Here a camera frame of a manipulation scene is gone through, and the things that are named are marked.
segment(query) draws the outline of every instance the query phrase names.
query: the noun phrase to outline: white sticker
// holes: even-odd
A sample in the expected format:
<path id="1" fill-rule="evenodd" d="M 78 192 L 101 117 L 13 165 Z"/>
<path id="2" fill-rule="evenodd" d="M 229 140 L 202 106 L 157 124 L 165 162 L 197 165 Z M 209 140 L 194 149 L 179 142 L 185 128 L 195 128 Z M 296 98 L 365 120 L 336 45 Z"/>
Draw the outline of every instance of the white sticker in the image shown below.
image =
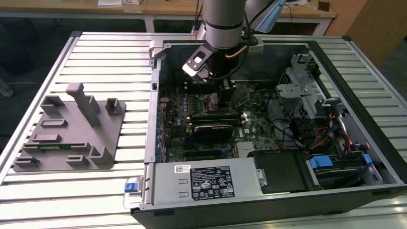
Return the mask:
<path id="1" fill-rule="evenodd" d="M 174 166 L 174 168 L 175 168 L 175 173 L 189 173 L 191 170 L 191 165 Z"/>
<path id="2" fill-rule="evenodd" d="M 221 190 L 221 193 L 230 193 L 230 192 L 234 192 L 233 188 L 226 188 Z"/>
<path id="3" fill-rule="evenodd" d="M 141 10 L 126 10 L 125 13 L 142 13 Z"/>

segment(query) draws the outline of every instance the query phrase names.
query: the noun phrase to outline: warning label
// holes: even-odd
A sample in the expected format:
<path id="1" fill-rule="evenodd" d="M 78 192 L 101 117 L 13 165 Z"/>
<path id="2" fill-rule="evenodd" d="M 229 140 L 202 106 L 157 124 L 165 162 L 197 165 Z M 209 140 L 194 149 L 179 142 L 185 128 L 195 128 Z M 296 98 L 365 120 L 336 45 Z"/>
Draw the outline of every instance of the warning label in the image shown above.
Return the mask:
<path id="1" fill-rule="evenodd" d="M 229 166 L 193 168 L 190 172 L 194 200 L 235 197 Z"/>

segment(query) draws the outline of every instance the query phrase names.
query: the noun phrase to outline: blue drive latch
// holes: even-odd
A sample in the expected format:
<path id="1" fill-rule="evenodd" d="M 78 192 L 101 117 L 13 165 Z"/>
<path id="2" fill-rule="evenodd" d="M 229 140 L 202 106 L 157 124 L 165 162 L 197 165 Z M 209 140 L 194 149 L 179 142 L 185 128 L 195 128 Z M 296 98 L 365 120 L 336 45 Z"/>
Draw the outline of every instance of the blue drive latch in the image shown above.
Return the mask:
<path id="1" fill-rule="evenodd" d="M 330 156 L 316 156 L 310 159 L 312 167 L 330 167 L 334 166 Z"/>
<path id="2" fill-rule="evenodd" d="M 127 179 L 125 184 L 125 192 L 134 193 L 142 191 L 143 177 L 131 177 Z"/>

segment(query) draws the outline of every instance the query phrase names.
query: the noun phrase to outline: blue release latch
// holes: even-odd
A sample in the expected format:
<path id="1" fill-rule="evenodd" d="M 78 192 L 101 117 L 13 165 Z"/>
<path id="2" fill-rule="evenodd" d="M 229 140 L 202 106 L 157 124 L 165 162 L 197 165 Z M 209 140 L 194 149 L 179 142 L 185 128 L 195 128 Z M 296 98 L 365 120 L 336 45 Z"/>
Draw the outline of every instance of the blue release latch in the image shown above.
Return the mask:
<path id="1" fill-rule="evenodd" d="M 366 161 L 366 164 L 372 164 L 373 163 L 373 160 L 372 160 L 372 158 L 370 158 L 370 155 L 369 154 L 364 154 L 364 159 L 365 159 L 365 161 Z"/>
<path id="2" fill-rule="evenodd" d="M 334 166 L 330 156 L 316 156 L 310 163 L 313 168 Z"/>
<path id="3" fill-rule="evenodd" d="M 126 183 L 125 192 L 138 192 L 139 191 L 139 183 Z"/>

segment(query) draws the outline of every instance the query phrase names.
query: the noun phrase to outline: dark floor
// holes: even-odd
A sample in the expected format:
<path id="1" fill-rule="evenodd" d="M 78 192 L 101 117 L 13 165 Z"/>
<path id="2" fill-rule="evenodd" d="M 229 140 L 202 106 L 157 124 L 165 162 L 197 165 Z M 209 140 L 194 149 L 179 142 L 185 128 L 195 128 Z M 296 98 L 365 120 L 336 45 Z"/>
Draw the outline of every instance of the dark floor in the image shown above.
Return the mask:
<path id="1" fill-rule="evenodd" d="M 65 19 L 62 27 L 57 27 L 53 19 L 33 19 L 33 22 L 43 40 L 42 45 L 35 48 L 29 48 L 29 53 L 37 68 L 30 73 L 19 76 L 11 76 L 0 68 L 0 78 L 7 83 L 43 82 L 73 31 L 146 31 L 145 22 L 142 20 Z M 193 22 L 157 20 L 155 25 L 157 32 L 190 32 Z M 0 48 L 2 42 L 5 43 L 9 39 L 10 34 L 7 34 L 0 27 Z M 402 42 L 394 54 L 381 67 L 381 71 L 405 98 L 407 98 L 406 63 L 407 42 Z M 0 152 L 9 141 L 9 138 L 5 136 L 14 133 L 41 85 L 11 84 L 11 87 L 15 91 L 15 96 L 11 98 L 0 96 Z"/>

